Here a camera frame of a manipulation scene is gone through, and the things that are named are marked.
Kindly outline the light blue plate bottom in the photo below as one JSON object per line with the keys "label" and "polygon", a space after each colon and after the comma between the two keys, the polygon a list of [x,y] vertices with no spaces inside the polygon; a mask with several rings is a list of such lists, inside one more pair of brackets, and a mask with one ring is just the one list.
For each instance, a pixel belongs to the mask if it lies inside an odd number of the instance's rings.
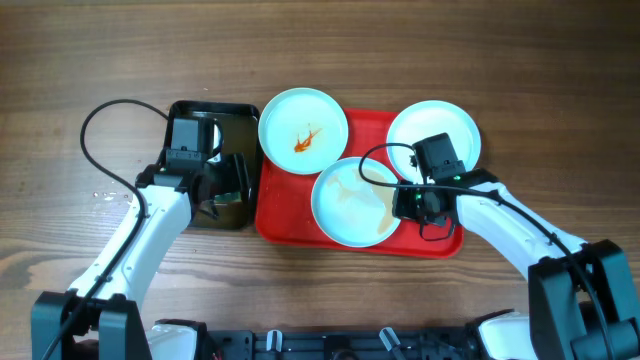
{"label": "light blue plate bottom", "polygon": [[393,216],[393,172],[382,163],[359,157],[344,158],[316,179],[311,210],[321,231],[334,242],[366,248],[388,239],[399,227]]}

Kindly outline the light blue plate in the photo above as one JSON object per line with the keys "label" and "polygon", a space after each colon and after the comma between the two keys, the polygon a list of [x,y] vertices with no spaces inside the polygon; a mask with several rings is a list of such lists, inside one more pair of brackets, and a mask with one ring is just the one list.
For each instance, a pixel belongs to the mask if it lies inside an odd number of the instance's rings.
{"label": "light blue plate", "polygon": [[311,210],[321,231],[334,242],[366,248],[388,239],[399,227],[393,216],[393,172],[382,163],[359,157],[344,158],[316,179]]}
{"label": "light blue plate", "polygon": [[479,129],[466,111],[446,101],[422,101],[401,111],[390,125],[386,142],[413,145],[441,133],[449,135],[465,170],[473,170],[481,154]]}
{"label": "light blue plate", "polygon": [[328,94],[293,88],[272,98],[258,122],[266,157],[296,175],[324,171],[344,153],[349,125],[345,111]]}

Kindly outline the green yellow sponge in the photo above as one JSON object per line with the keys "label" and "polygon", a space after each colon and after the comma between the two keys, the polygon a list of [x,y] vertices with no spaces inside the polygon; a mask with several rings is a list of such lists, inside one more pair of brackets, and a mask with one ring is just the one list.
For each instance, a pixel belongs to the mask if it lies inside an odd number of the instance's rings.
{"label": "green yellow sponge", "polygon": [[229,204],[234,203],[243,203],[242,193],[241,192],[228,192],[224,194],[218,194],[214,197],[213,202],[216,205],[224,205],[227,206]]}

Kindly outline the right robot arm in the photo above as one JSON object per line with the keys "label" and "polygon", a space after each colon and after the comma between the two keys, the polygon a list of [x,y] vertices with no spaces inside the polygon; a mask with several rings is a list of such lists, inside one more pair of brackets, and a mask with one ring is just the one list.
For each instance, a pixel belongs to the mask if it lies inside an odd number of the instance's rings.
{"label": "right robot arm", "polygon": [[527,281],[528,314],[478,327],[490,357],[638,357],[639,299],[618,245],[588,243],[553,226],[484,169],[395,188],[395,215],[420,223],[446,217],[486,240]]}

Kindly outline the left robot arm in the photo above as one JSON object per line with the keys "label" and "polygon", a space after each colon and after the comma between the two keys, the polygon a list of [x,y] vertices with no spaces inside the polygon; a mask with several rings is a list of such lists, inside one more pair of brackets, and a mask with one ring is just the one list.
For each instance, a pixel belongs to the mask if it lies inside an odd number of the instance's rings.
{"label": "left robot arm", "polygon": [[241,153],[163,149],[129,184],[121,224],[65,292],[43,292],[32,308],[35,359],[204,359],[214,353],[206,326],[171,321],[145,330],[140,308],[174,241],[198,214],[217,218],[217,198],[247,200]]}

